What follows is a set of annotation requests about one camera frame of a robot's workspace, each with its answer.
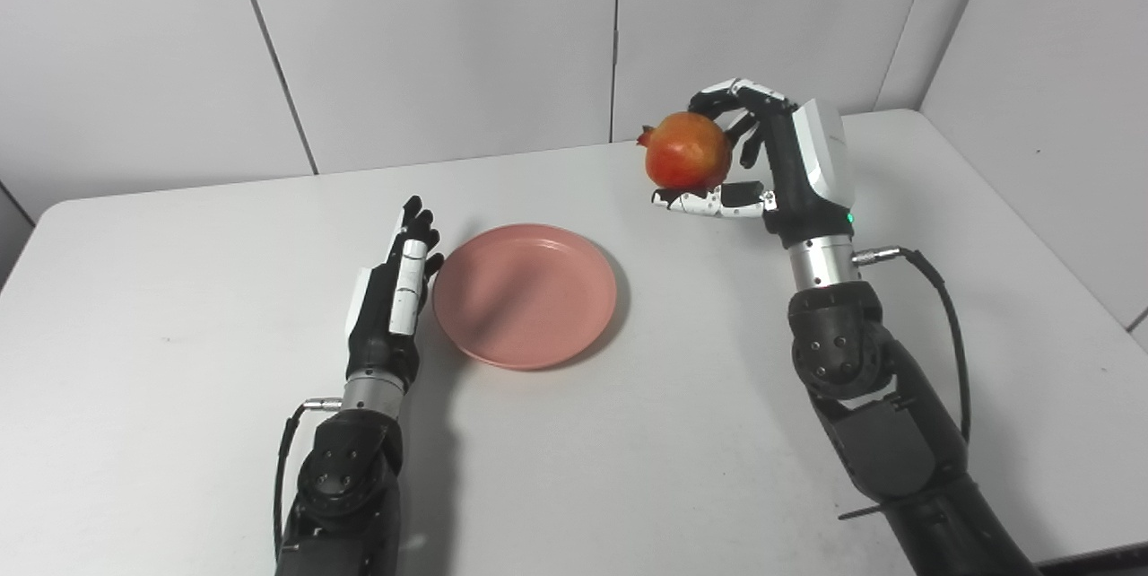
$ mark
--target robotic hand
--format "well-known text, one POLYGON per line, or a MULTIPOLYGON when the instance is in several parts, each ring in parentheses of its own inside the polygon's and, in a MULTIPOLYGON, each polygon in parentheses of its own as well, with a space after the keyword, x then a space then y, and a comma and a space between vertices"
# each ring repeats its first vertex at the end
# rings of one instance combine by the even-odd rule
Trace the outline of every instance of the robotic hand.
POLYGON ((398 408, 419 371, 414 344, 427 282, 442 267, 434 217, 416 195, 398 216, 381 265, 362 270, 347 320, 350 359, 342 399, 310 399, 287 421, 276 477, 279 576, 389 576, 398 555, 398 408), (298 474, 280 537, 282 470, 304 411, 336 414, 319 425, 298 474))
POLYGON ((798 106, 743 78, 701 89, 688 108, 709 118, 740 110, 726 134, 742 145, 743 166, 765 148, 774 188, 723 184, 706 196, 659 188, 652 203, 698 216, 761 216, 789 250, 798 289, 789 303, 793 367, 854 485, 877 503, 843 517, 883 513, 921 575, 1038 574, 968 475, 967 389, 957 428, 861 281, 861 265, 890 257, 917 265, 941 294, 963 360, 952 302, 920 252, 854 252, 854 188, 837 111, 820 101, 798 106))

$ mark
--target black arm segment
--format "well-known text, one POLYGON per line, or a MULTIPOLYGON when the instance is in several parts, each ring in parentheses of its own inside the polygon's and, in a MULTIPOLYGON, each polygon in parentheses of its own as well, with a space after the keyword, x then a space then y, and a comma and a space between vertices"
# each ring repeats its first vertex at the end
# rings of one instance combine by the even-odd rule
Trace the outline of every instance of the black arm segment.
POLYGON ((968 475, 960 429, 890 335, 868 282, 790 302, 793 364, 845 469, 922 576, 1037 576, 968 475), (850 408, 841 400, 895 388, 850 408))
POLYGON ((319 425, 276 576, 393 576, 402 457, 398 425, 381 413, 343 411, 319 425))

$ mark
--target pomegranate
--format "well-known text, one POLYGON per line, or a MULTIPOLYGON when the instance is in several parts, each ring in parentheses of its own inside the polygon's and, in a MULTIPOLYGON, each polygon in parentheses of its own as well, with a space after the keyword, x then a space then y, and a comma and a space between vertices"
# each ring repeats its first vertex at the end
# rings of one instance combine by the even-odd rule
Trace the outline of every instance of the pomegranate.
POLYGON ((645 125, 638 146, 646 148, 646 173, 674 190, 712 190, 726 180, 732 150, 716 123, 701 114, 677 111, 660 125, 645 125))

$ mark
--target robot finger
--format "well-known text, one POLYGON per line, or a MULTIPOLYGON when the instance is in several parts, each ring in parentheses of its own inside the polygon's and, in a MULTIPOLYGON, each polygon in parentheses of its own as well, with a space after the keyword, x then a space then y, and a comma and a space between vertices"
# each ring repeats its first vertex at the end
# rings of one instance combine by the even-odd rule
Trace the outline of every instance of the robot finger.
POLYGON ((746 80, 746 78, 735 78, 729 83, 729 94, 743 98, 744 93, 751 93, 762 98, 767 98, 770 101, 776 102, 790 102, 785 94, 778 93, 771 88, 767 88, 766 85, 759 85, 753 80, 746 80))
POLYGON ((798 109, 798 104, 779 93, 757 83, 744 80, 734 89, 738 102, 750 110, 759 122, 766 122, 768 117, 778 117, 782 114, 792 114, 798 109))
POLYGON ((428 257, 426 266, 422 266, 422 278, 430 279, 435 273, 439 273, 443 262, 447 262, 447 258, 442 254, 434 254, 434 256, 428 257))
POLYGON ((708 88, 699 91, 699 93, 726 93, 729 94, 730 89, 734 89, 735 85, 745 80, 745 78, 730 78, 730 80, 722 80, 716 83, 716 85, 709 85, 708 88))
POLYGON ((722 184, 709 192, 658 188, 650 201, 667 211, 705 217, 760 217, 766 209, 762 182, 722 184))
POLYGON ((422 211, 422 199, 418 195, 411 195, 410 200, 403 204, 403 217, 402 225, 410 225, 414 220, 414 217, 422 211))
POLYGON ((432 221, 434 221, 434 212, 419 212, 413 220, 410 220, 410 224, 406 224, 406 235, 414 238, 414 240, 427 241, 433 229, 430 228, 432 221))
POLYGON ((427 236, 422 241, 427 242, 427 250, 430 250, 434 249, 435 246, 439 246, 439 240, 442 240, 442 238, 439 236, 437 229, 430 228, 430 233, 427 233, 427 236))
POLYGON ((693 114, 701 114, 703 117, 709 118, 711 122, 734 109, 743 109, 742 101, 730 95, 728 91, 716 91, 716 93, 700 91, 700 93, 693 94, 689 106, 687 106, 687 110, 693 111, 693 114))
POLYGON ((750 169, 758 163, 758 155, 761 154, 761 147, 766 140, 766 134, 769 131, 767 125, 758 125, 757 130, 750 132, 750 135, 745 138, 742 142, 742 166, 750 169))
POLYGON ((754 125, 758 125, 758 119, 753 117, 753 114, 742 110, 737 117, 734 117, 734 122, 731 122, 728 130, 726 130, 726 139, 729 139, 729 146, 737 146, 742 138, 745 134, 748 134, 750 130, 753 130, 754 125))

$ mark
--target cable connector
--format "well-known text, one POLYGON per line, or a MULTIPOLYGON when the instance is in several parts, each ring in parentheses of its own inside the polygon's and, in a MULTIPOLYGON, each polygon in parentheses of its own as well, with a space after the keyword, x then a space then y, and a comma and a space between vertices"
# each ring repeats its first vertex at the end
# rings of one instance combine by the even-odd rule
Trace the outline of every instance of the cable connector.
POLYGON ((893 257, 902 257, 908 250, 903 246, 883 246, 881 249, 858 250, 853 254, 853 264, 856 266, 876 265, 877 262, 892 260, 893 257))
POLYGON ((300 405, 300 408, 304 411, 323 411, 325 413, 338 413, 342 407, 343 400, 340 397, 316 397, 316 399, 304 400, 303 405, 300 405))

